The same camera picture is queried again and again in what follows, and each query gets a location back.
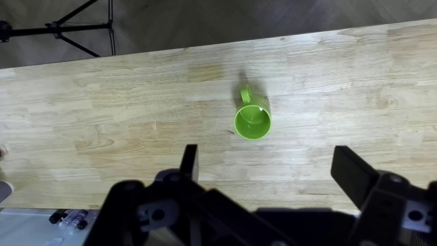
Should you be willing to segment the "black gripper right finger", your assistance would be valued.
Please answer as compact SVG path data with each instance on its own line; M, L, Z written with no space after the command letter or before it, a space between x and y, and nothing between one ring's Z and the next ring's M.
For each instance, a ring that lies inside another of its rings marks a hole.
M378 172L348 146L334 147L330 175L356 207L378 180Z

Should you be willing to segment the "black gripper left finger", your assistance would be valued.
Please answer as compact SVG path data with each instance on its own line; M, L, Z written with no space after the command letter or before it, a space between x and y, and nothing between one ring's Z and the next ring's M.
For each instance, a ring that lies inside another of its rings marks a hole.
M193 181L197 180L197 146L195 143L185 146L180 164L180 172Z

